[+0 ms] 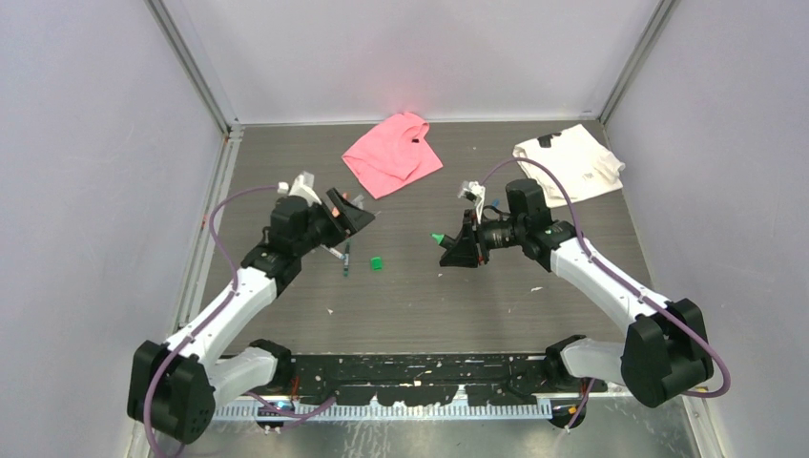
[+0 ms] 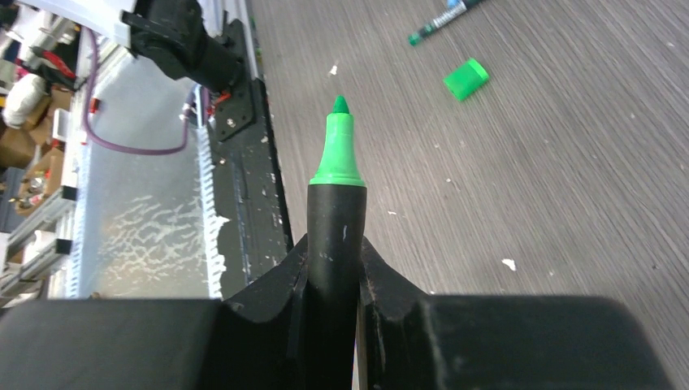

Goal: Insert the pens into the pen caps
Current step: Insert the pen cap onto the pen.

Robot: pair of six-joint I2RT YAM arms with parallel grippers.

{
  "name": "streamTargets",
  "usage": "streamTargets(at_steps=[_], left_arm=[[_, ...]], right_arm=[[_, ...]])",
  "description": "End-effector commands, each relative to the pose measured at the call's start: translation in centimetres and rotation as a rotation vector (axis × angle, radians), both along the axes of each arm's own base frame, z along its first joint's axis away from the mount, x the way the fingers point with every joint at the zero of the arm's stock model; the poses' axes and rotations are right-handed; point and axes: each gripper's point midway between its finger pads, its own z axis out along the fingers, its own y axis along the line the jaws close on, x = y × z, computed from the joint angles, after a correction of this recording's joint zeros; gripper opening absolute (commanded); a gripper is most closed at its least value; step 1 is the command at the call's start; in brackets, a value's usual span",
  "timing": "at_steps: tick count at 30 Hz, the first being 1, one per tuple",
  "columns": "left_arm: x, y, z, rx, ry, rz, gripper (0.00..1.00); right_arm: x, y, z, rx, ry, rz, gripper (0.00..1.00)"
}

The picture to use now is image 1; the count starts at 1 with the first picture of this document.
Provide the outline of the black green highlighter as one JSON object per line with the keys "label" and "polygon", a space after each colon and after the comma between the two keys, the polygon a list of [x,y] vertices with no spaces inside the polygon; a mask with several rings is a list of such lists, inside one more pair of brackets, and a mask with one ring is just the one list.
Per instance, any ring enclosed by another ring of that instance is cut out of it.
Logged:
{"label": "black green highlighter", "polygon": [[454,243],[454,239],[446,234],[432,233],[431,237],[444,249],[451,247]]}

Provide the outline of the green highlighter cap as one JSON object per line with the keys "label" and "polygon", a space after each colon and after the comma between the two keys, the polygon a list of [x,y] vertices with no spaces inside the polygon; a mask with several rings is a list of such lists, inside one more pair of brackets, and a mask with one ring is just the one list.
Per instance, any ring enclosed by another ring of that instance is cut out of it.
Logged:
{"label": "green highlighter cap", "polygon": [[381,257],[373,257],[370,259],[369,263],[373,271],[380,271],[384,268],[384,262]]}

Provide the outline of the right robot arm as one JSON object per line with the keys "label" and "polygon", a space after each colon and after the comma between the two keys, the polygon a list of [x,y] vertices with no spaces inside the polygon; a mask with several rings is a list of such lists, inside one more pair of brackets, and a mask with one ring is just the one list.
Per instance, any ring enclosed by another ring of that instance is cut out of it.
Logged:
{"label": "right robot arm", "polygon": [[623,343],[574,335],[550,345],[543,376],[555,389],[569,390],[582,379],[626,387],[648,407],[660,406],[709,381],[715,360],[699,307],[668,300],[626,277],[603,259],[574,224],[554,219],[539,184],[516,179],[506,187],[507,211],[485,203],[477,181],[461,185],[465,210],[456,237],[438,235],[442,267],[477,268],[496,249],[518,247],[524,256],[567,281],[597,305],[618,327]]}

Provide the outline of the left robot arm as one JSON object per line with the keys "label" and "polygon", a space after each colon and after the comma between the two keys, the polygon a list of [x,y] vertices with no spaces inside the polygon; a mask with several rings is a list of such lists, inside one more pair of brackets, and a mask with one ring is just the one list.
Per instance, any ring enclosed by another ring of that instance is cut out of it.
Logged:
{"label": "left robot arm", "polygon": [[233,266],[231,281],[214,302],[163,343],[140,345],[127,401],[131,419],[189,445],[210,425],[216,408],[258,387],[281,394],[293,384],[295,365],[282,345],[259,339],[235,357],[223,353],[301,272],[305,255],[335,247],[374,220],[336,189],[326,194],[332,208],[306,185],[278,198],[258,244]]}

